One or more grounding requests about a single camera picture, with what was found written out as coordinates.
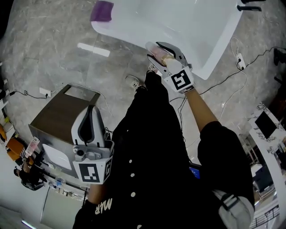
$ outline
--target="orange object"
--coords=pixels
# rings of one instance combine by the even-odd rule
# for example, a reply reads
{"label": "orange object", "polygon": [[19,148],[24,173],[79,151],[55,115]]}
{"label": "orange object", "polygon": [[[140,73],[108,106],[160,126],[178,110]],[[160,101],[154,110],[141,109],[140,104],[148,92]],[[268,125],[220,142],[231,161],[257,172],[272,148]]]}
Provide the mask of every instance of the orange object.
{"label": "orange object", "polygon": [[[17,139],[11,138],[10,141],[7,143],[7,147],[10,149],[7,154],[10,156],[10,158],[15,161],[18,158],[21,157],[22,151],[25,151],[25,148],[22,143],[18,142]],[[29,157],[29,165],[32,165],[34,163],[32,157]]]}
{"label": "orange object", "polygon": [[0,124],[0,135],[2,136],[2,138],[5,139],[5,141],[7,140],[7,136],[6,136],[6,133],[5,133],[5,130],[3,128],[3,126]]}

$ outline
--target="wall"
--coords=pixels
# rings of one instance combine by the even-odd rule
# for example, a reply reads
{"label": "wall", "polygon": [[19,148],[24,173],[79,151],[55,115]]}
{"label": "wall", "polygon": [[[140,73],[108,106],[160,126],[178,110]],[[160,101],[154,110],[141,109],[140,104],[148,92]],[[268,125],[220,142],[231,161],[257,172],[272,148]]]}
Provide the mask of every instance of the wall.
{"label": "wall", "polygon": [[23,219],[39,223],[48,186],[37,191],[25,188],[13,173],[16,163],[0,147],[0,206],[20,212]]}
{"label": "wall", "polygon": [[[49,227],[43,224],[32,224],[28,221],[32,226],[37,229],[50,229]],[[0,207],[0,228],[3,229],[27,229],[22,223],[22,217],[20,213],[8,210],[6,208]]]}
{"label": "wall", "polygon": [[53,229],[70,229],[82,204],[82,201],[50,190],[46,199],[42,223]]}

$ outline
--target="black cable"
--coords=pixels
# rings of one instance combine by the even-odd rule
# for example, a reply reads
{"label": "black cable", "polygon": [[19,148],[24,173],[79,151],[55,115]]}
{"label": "black cable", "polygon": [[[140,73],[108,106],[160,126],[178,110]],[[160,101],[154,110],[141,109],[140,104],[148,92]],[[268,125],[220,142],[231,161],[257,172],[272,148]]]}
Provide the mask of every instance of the black cable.
{"label": "black cable", "polygon": [[241,71],[242,71],[242,70],[240,70],[239,72],[233,73],[232,75],[228,76],[224,81],[222,81],[221,83],[216,84],[216,85],[214,85],[214,86],[211,86],[208,90],[204,91],[203,93],[200,93],[200,95],[202,95],[202,94],[208,92],[209,90],[211,90],[212,88],[214,88],[214,87],[216,87],[216,86],[218,86],[218,85],[221,85],[222,83],[224,83],[225,81],[227,81],[227,79],[228,79],[229,77],[231,77],[231,76],[233,76],[233,75],[235,75],[235,74],[237,74],[237,73],[240,73]]}
{"label": "black cable", "polygon": [[113,131],[110,131],[107,127],[105,127],[105,130],[108,131],[109,133],[113,134]]}
{"label": "black cable", "polygon": [[185,97],[177,97],[177,98],[174,98],[174,99],[170,100],[169,103],[172,102],[172,101],[174,101],[174,100],[176,100],[176,99],[179,99],[179,98],[185,98]]}
{"label": "black cable", "polygon": [[28,91],[26,91],[26,90],[24,90],[24,93],[22,93],[22,92],[20,92],[20,91],[13,91],[13,92],[11,92],[9,95],[12,96],[12,95],[15,94],[16,92],[18,92],[18,93],[20,93],[20,94],[22,94],[22,95],[25,95],[25,96],[30,96],[30,97],[32,97],[32,98],[36,98],[36,99],[47,99],[47,97],[48,97],[48,94],[46,94],[46,97],[45,97],[45,98],[44,98],[44,97],[35,97],[35,96],[33,96],[33,95],[29,95]]}
{"label": "black cable", "polygon": [[[249,65],[253,64],[253,63],[258,59],[258,57],[265,55],[266,52],[271,52],[272,49],[274,49],[274,48],[280,48],[280,49],[286,50],[286,48],[282,48],[282,47],[278,47],[278,46],[274,46],[274,47],[272,47],[272,48],[270,48],[270,49],[267,49],[267,50],[264,51],[263,54],[259,54],[259,55],[255,58],[254,61],[252,61],[252,62],[250,62],[248,65],[246,65],[245,68],[247,68]],[[221,83],[216,84],[216,85],[214,85],[214,86],[211,86],[208,90],[204,91],[203,93],[200,93],[200,95],[206,93],[207,91],[211,90],[212,88],[214,88],[214,87],[216,87],[216,86],[218,86],[218,85],[221,85],[221,84],[224,83],[229,77],[231,77],[231,76],[233,76],[233,75],[235,75],[235,74],[237,74],[237,73],[240,73],[240,72],[243,71],[243,70],[244,70],[244,69],[241,69],[239,72],[236,72],[236,73],[231,74],[231,75],[228,76],[224,81],[222,81]]]}
{"label": "black cable", "polygon": [[[250,62],[248,65],[246,65],[245,68],[247,68],[249,65],[253,64],[253,63],[258,59],[259,56],[265,55],[266,52],[271,52],[272,49],[274,49],[274,48],[280,48],[280,49],[286,50],[286,48],[274,46],[274,47],[270,48],[269,50],[265,50],[263,54],[259,54],[259,55],[255,58],[255,60],[252,61],[252,62]],[[223,84],[225,81],[227,81],[227,79],[228,79],[229,77],[231,77],[231,76],[233,76],[233,75],[235,75],[235,74],[240,73],[241,71],[243,71],[245,68],[239,69],[239,68],[238,68],[238,63],[236,64],[236,67],[237,67],[237,69],[239,70],[238,72],[235,72],[235,73],[231,74],[230,76],[228,76],[228,77],[227,77],[224,81],[222,81],[221,83],[216,84],[216,85],[214,85],[214,86],[211,86],[208,90],[204,91],[203,93],[200,93],[200,95],[202,95],[202,94],[208,92],[209,90],[211,90],[212,88],[214,88],[214,87],[216,87],[216,86],[218,86],[218,85]],[[181,130],[183,131],[183,126],[182,126],[182,122],[183,122],[182,109],[183,109],[183,107],[184,107],[184,105],[185,105],[185,102],[186,102],[186,100],[187,100],[187,99],[186,99],[186,96],[185,96],[185,97],[177,97],[177,98],[174,98],[174,99],[170,100],[169,103],[172,102],[172,101],[174,101],[174,100],[176,100],[176,99],[179,99],[179,98],[184,99],[183,102],[181,103],[181,105],[180,105],[179,108],[178,108],[178,113],[179,113],[179,117],[180,117],[180,124],[181,124]]]}
{"label": "black cable", "polygon": [[85,203],[85,197],[86,197],[87,191],[88,191],[88,188],[86,188],[85,191],[84,191],[84,200],[83,200],[83,203],[82,203],[82,207],[84,206],[84,203]]}

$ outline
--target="bottle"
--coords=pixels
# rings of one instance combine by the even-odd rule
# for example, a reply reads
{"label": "bottle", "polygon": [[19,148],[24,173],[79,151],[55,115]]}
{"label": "bottle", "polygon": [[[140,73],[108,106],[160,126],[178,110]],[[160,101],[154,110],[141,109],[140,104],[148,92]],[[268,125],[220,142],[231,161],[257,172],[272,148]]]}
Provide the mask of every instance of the bottle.
{"label": "bottle", "polygon": [[30,142],[29,146],[27,147],[26,151],[25,151],[25,157],[28,158],[29,156],[31,156],[34,152],[34,150],[36,149],[36,147],[38,146],[40,140],[36,137],[33,138],[33,140]]}
{"label": "bottle", "polygon": [[169,52],[157,46],[156,44],[147,42],[145,47],[149,52],[152,53],[156,60],[167,67],[172,74],[177,74],[183,68],[182,64],[177,61]]}
{"label": "bottle", "polygon": [[55,178],[55,184],[57,187],[62,187],[63,185],[66,184],[66,180],[61,178],[61,177],[56,177]]}

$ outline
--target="black sleeve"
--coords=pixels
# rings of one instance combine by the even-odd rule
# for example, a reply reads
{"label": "black sleeve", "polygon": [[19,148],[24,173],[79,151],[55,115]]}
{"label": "black sleeve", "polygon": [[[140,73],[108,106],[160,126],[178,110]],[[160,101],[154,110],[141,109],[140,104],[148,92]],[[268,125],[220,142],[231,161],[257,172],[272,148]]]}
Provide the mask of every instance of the black sleeve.
{"label": "black sleeve", "polygon": [[91,228],[92,220],[95,217],[95,209],[97,204],[92,204],[89,201],[85,201],[84,206],[79,210],[76,215],[75,223],[73,225],[73,229],[77,228]]}
{"label": "black sleeve", "polygon": [[252,175],[237,135],[219,122],[201,132],[198,159],[206,184],[213,190],[243,196],[254,206]]}
{"label": "black sleeve", "polygon": [[19,173],[19,177],[24,183],[29,183],[29,174],[26,173],[24,170],[21,170]]}

